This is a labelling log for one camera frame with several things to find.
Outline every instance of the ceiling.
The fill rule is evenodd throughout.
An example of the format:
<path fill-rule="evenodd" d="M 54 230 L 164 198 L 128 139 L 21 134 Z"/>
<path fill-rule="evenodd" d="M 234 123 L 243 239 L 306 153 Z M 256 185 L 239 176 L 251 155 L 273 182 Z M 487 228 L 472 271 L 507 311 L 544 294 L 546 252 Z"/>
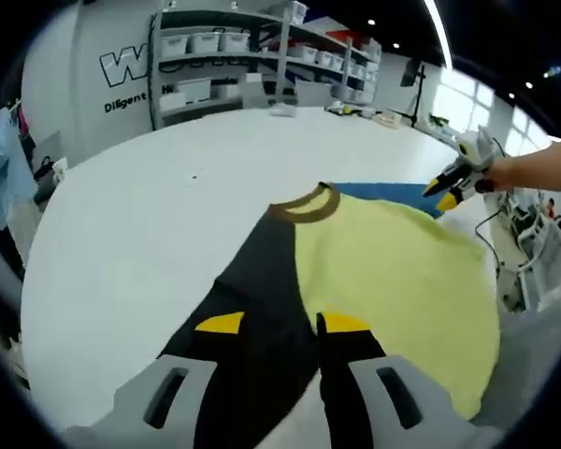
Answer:
<path fill-rule="evenodd" d="M 347 27 L 373 36 L 385 49 L 442 65 L 443 56 L 424 0 L 306 0 Z M 561 0 L 435 0 L 454 68 L 522 107 L 547 133 L 561 137 Z M 375 26 L 367 24 L 376 21 Z M 393 49 L 398 42 L 399 50 Z M 532 82 L 534 88 L 525 87 Z M 509 99 L 509 93 L 515 99 Z"/>

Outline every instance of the white tabletop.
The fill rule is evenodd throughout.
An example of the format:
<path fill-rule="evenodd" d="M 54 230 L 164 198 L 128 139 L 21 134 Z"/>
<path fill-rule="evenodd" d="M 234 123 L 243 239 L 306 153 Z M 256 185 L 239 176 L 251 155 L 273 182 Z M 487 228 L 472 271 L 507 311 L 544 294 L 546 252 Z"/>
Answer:
<path fill-rule="evenodd" d="M 57 429 L 90 425 L 207 294 L 269 203 L 317 181 L 426 183 L 455 152 L 411 128 L 321 109 L 242 110 L 168 127 L 69 170 L 22 292 L 24 363 Z M 443 222 L 486 217 L 475 196 Z M 489 226 L 483 234 L 490 239 Z M 494 285 L 494 261 L 486 270 Z"/>

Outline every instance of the window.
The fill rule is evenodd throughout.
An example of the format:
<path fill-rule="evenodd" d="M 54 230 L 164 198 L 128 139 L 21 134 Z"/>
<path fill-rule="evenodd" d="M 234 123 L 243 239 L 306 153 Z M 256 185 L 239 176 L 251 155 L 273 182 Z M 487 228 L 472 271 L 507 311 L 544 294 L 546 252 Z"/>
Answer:
<path fill-rule="evenodd" d="M 511 156 L 521 156 L 548 147 L 551 140 L 536 122 L 519 108 L 513 110 L 513 126 L 507 137 L 505 151 Z"/>
<path fill-rule="evenodd" d="M 443 69 L 432 113 L 449 120 L 449 126 L 465 133 L 486 126 L 495 93 L 475 79 L 454 70 Z"/>

